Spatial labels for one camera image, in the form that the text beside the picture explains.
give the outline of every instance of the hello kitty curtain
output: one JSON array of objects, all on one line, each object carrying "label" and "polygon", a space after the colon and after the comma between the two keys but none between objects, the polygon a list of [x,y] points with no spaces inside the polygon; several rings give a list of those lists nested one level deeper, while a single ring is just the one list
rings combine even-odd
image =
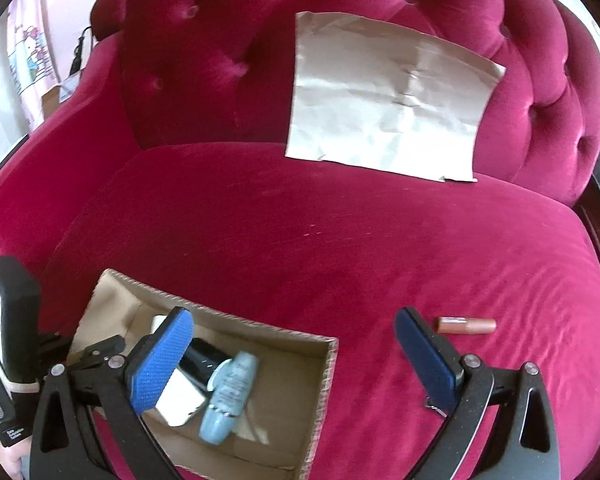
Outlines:
[{"label": "hello kitty curtain", "polygon": [[13,0],[9,5],[7,50],[16,90],[33,130],[44,120],[42,96],[58,83],[46,46],[41,0]]}]

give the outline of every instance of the crumpled paper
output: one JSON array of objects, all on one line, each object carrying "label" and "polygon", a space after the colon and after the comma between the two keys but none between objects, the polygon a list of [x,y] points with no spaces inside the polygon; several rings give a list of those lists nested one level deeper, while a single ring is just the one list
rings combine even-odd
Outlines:
[{"label": "crumpled paper", "polygon": [[478,124],[504,72],[400,25],[301,12],[286,156],[475,181]]}]

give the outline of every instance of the red velvet fabric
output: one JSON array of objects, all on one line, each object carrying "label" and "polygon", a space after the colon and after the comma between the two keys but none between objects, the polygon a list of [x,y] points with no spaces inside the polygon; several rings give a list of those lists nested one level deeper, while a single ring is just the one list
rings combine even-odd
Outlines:
[{"label": "red velvet fabric", "polygon": [[0,254],[40,276],[87,200],[139,151],[126,118],[118,37],[99,43],[71,99],[0,170]]},{"label": "red velvet fabric", "polygon": [[562,478],[574,478],[600,442],[600,265],[575,213],[488,176],[440,184],[283,152],[223,142],[137,155],[46,268],[43,327],[73,331],[113,267],[224,312],[337,336],[312,478],[376,479],[403,478],[439,426],[393,336],[396,311],[494,317],[493,335],[453,342],[494,366],[539,363]]},{"label": "red velvet fabric", "polygon": [[302,10],[388,20],[504,65],[475,171],[577,200],[600,148],[600,56],[553,0],[101,0],[93,25],[124,31],[123,96],[140,145],[285,142]]}]

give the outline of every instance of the tufted backrest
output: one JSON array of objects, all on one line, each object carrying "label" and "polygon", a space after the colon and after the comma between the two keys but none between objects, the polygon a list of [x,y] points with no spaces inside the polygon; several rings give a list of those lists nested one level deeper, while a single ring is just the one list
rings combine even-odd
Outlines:
[{"label": "tufted backrest", "polygon": [[600,56],[555,0],[98,0],[122,31],[123,99],[139,144],[286,142],[296,12],[351,12],[504,65],[474,170],[572,205],[600,148]]}]

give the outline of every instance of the deodorant bottle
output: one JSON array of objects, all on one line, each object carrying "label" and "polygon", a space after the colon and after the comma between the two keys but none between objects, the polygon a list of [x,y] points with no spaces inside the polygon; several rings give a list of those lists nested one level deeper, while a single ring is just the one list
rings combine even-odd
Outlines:
[{"label": "deodorant bottle", "polygon": [[206,407],[199,437],[215,446],[231,433],[242,414],[258,370],[258,358],[239,352],[229,364]]}]

